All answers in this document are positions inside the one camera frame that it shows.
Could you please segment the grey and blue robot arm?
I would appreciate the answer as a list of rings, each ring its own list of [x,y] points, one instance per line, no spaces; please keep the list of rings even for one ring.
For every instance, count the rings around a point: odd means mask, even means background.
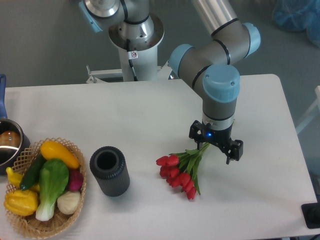
[[[243,142],[231,132],[240,93],[240,74],[234,63],[260,46],[261,36],[251,23],[241,23],[227,0],[195,0],[193,5],[211,36],[202,48],[176,47],[168,65],[202,99],[202,120],[195,121],[189,137],[198,146],[219,148],[227,161],[238,161]],[[164,37],[162,21],[147,0],[82,0],[79,8],[94,31],[107,31],[117,47],[125,82],[155,81],[158,45]]]

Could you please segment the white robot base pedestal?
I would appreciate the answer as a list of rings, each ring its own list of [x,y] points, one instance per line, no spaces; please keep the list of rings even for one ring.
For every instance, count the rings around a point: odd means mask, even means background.
[[[125,82],[158,79],[158,46],[164,32],[162,21],[153,13],[144,22],[123,21],[108,29],[110,41],[118,49]]]

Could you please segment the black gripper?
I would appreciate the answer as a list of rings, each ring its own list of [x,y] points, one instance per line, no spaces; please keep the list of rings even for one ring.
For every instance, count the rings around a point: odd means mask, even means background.
[[[227,151],[226,164],[231,161],[239,161],[243,155],[244,142],[239,139],[231,140],[233,125],[223,130],[211,129],[210,124],[205,125],[195,120],[189,129],[189,138],[194,140],[199,150],[204,143],[218,147],[221,151]]]

